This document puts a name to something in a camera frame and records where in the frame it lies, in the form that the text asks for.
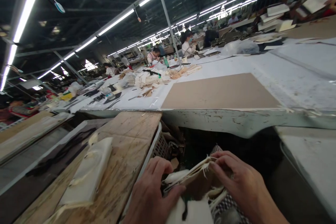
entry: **brown fabric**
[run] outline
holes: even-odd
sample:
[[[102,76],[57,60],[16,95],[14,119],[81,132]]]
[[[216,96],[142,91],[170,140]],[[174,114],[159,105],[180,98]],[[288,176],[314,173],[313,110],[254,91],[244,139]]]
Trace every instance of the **brown fabric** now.
[[[0,196],[0,223],[13,223],[29,205],[86,147],[85,140],[96,129],[81,132],[57,146],[39,164]]]

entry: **fabric pile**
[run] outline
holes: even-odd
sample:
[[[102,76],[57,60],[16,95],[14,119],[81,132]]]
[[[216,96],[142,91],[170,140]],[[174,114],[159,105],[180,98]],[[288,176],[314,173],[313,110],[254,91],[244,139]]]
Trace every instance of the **fabric pile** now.
[[[171,79],[178,79],[181,76],[188,76],[193,72],[200,70],[202,66],[191,65],[190,67],[183,67],[180,71],[168,70]]]
[[[153,69],[152,72],[160,74],[161,77],[159,78],[159,75],[151,74],[150,72],[139,73],[135,78],[135,86],[143,88],[144,86],[152,85],[153,83],[164,84],[165,81],[170,79],[165,71]]]

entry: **white fabric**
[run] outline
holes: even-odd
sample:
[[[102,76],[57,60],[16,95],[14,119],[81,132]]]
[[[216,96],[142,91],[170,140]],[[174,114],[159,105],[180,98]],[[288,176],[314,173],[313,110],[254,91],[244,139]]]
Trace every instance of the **white fabric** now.
[[[185,57],[194,55],[195,49],[196,47],[194,45],[190,46],[188,41],[185,41],[182,45],[182,53]]]
[[[234,17],[234,19],[232,19],[232,17],[231,17],[231,18],[229,19],[227,25],[230,25],[230,24],[235,23],[235,22],[238,22],[238,18],[237,18],[237,17]]]
[[[114,76],[115,68],[106,68],[106,74]]]

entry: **cardboard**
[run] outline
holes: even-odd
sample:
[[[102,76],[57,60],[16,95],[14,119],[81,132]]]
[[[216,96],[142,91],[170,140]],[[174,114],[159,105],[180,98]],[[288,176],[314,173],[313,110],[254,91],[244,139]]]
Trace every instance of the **cardboard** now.
[[[251,74],[175,83],[162,109],[257,109],[281,104]]]
[[[11,138],[12,136],[15,136],[17,133],[21,132],[22,130],[28,128],[30,125],[33,125],[37,122],[39,122],[44,117],[51,117],[54,114],[42,111],[36,115],[33,115],[32,117],[29,117],[28,119],[24,120],[23,122],[20,122],[19,124],[4,130],[0,133],[0,144],[5,142],[7,139]]]
[[[336,15],[317,19],[301,26],[285,31],[288,38],[303,39],[303,38],[320,38],[331,39],[336,37]]]

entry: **plastic bag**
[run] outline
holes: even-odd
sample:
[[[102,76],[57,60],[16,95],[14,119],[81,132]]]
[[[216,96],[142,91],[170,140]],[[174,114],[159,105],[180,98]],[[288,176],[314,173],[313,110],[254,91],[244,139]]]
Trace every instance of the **plastic bag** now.
[[[122,78],[121,80],[118,81],[118,84],[122,87],[128,87],[128,86],[134,86],[135,85],[135,77],[136,74],[132,73],[132,72],[128,72],[127,74],[125,74],[124,78]]]
[[[249,39],[246,40],[236,40],[230,43],[227,43],[222,53],[228,56],[233,56],[235,54],[255,54],[259,52],[258,44],[252,42]]]
[[[237,54],[256,54],[258,52],[258,44],[249,39],[245,39],[240,44],[238,44]]]

